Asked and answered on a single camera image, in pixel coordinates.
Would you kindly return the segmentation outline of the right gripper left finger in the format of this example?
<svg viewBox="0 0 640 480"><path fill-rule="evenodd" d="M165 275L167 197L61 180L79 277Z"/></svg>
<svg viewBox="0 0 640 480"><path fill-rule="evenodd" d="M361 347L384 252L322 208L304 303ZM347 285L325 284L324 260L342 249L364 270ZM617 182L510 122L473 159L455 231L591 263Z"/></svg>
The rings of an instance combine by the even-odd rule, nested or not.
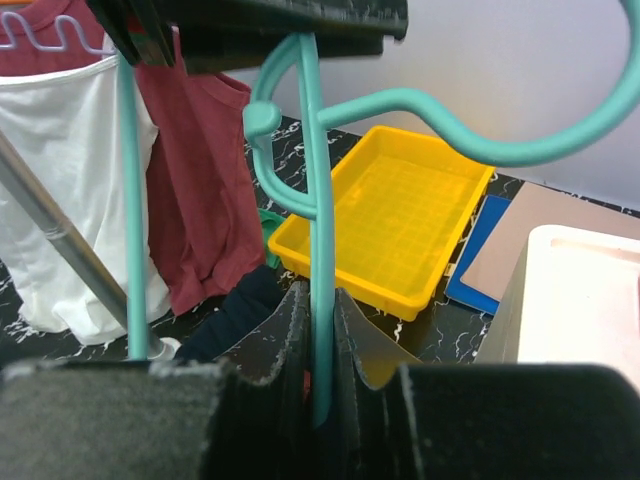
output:
<svg viewBox="0 0 640 480"><path fill-rule="evenodd" d="M5 479L299 479L308 288L212 363L21 361L1 373Z"/></svg>

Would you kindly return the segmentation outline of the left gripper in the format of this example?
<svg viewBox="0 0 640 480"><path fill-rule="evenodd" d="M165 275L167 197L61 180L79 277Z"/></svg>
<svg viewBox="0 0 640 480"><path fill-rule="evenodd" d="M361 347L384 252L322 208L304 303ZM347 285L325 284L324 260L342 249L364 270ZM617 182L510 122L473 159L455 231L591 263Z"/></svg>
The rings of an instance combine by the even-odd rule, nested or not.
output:
<svg viewBox="0 0 640 480"><path fill-rule="evenodd" d="M379 56L384 39L402 41L409 24L406 1L166 1L165 20L156 1L86 4L132 66L173 67L175 24L191 75L258 67L298 33L315 36L322 59Z"/></svg>

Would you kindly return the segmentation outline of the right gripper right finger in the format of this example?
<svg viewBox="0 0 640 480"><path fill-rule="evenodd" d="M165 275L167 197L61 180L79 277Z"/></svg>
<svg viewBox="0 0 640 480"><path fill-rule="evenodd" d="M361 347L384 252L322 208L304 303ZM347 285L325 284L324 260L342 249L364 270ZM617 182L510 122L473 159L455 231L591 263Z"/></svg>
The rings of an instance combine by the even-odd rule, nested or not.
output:
<svg viewBox="0 0 640 480"><path fill-rule="evenodd" d="M335 293L341 479L635 479L639 397L597 365L427 365Z"/></svg>

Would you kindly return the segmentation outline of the teal plastic hanger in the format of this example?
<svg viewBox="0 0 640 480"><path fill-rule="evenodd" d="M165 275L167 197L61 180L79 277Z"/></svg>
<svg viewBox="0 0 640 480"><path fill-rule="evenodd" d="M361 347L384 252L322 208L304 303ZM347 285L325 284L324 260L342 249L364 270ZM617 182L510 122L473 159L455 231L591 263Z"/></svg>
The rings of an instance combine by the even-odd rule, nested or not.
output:
<svg viewBox="0 0 640 480"><path fill-rule="evenodd" d="M575 153L617 127L639 101L639 5L622 5L630 29L630 49L623 73L612 93L589 116L554 135L530 142L504 143L469 130L429 94L393 88L331 107L325 106L320 87L315 36L291 34L258 66L260 72L251 99L243 111L244 135L253 151L256 175L266 194L277 204L311 223L310 305L313 340L312 424L322 426L332 405L333 311L335 306L335 232L333 187L329 173L329 130L393 111L416 115L455 151L483 165L530 167ZM282 76L295 68L302 106L307 189L296 191L283 183L273 167L271 136L281 121L272 100Z"/></svg>

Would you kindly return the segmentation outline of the navy tank top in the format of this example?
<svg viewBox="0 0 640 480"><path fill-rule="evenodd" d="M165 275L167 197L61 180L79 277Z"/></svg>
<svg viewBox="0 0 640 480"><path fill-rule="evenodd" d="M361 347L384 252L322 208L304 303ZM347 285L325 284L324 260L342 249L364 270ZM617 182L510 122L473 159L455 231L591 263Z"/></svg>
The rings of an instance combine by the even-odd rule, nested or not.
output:
<svg viewBox="0 0 640 480"><path fill-rule="evenodd" d="M245 274L208 314L175 355L180 362L209 363L240 342L264 322L284 297L276 272L260 265Z"/></svg>

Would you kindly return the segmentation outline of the maroon white tank top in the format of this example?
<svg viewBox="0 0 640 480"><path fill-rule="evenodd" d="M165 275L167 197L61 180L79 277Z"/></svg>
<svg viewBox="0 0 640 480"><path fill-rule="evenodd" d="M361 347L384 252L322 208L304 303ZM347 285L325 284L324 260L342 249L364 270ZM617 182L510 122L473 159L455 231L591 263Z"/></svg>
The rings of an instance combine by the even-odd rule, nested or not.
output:
<svg viewBox="0 0 640 480"><path fill-rule="evenodd" d="M96 53L104 31L82 1L37 1L2 30L1 129L111 275L126 285L124 177L117 61ZM147 194L147 317L183 314L228 293L265 260L242 112L250 90L182 66L135 71ZM1 258L24 320L84 345L124 330L8 192Z"/></svg>

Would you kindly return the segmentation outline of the pink board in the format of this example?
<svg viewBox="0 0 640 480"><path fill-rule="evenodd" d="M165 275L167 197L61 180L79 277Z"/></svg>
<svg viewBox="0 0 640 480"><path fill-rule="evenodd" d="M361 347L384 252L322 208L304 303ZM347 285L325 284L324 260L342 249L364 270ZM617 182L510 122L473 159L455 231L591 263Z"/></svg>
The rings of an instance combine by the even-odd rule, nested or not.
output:
<svg viewBox="0 0 640 480"><path fill-rule="evenodd" d="M501 301L519 263L545 259L557 245L639 250L639 217L526 182L461 277Z"/></svg>

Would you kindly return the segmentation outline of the white storage box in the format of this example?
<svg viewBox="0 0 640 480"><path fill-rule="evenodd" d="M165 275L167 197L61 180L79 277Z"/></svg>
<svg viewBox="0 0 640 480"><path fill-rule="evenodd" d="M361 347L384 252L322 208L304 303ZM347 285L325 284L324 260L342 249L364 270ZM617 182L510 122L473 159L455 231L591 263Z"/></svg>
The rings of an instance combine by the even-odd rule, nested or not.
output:
<svg viewBox="0 0 640 480"><path fill-rule="evenodd" d="M557 245L519 263L478 364L590 364L639 384L639 250Z"/></svg>

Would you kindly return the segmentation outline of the green garment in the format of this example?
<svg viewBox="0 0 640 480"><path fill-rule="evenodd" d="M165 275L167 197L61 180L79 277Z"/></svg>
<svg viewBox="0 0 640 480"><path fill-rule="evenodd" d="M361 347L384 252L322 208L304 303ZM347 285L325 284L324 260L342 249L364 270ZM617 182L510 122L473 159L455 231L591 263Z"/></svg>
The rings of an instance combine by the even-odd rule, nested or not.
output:
<svg viewBox="0 0 640 480"><path fill-rule="evenodd" d="M272 269L277 269L281 265L281 260L270 250L268 244L272 235L284 223L285 218L275 212L262 208L258 209L258 213L261 222L266 264Z"/></svg>

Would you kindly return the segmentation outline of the blue board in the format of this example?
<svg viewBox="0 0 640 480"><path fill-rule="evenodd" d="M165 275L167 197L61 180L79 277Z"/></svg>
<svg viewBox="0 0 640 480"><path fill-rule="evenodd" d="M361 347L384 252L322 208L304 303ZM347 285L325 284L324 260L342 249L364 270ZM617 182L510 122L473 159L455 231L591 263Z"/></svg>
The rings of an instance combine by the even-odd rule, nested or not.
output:
<svg viewBox="0 0 640 480"><path fill-rule="evenodd" d="M497 312L499 302L481 293L476 288L465 284L462 281L462 275L476 259L510 203L511 201L509 199L495 195L487 195L485 197L473 228L445 288L445 295L451 301L491 316Z"/></svg>

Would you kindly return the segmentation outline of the yellow plastic tray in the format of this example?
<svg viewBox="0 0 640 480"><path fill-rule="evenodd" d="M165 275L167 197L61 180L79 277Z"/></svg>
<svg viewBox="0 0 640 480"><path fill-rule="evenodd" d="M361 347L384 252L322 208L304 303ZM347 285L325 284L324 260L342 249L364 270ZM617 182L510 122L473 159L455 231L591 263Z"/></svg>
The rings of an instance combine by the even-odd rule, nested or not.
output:
<svg viewBox="0 0 640 480"><path fill-rule="evenodd" d="M372 128L331 171L335 286L415 320L493 173L437 137Z"/></svg>

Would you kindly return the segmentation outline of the metal clothes rack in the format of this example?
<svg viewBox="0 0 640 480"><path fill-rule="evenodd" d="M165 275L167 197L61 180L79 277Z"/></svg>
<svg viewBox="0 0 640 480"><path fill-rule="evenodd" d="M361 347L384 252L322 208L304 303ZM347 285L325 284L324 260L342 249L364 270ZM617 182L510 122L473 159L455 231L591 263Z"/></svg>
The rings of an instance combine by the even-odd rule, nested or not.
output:
<svg viewBox="0 0 640 480"><path fill-rule="evenodd" d="M131 360L169 360L179 342L152 332L146 317L146 263L141 230L127 229L133 249L127 256L128 289L123 290L75 225L31 171L6 136L1 137L1 184L43 232L44 237L92 290L128 334Z"/></svg>

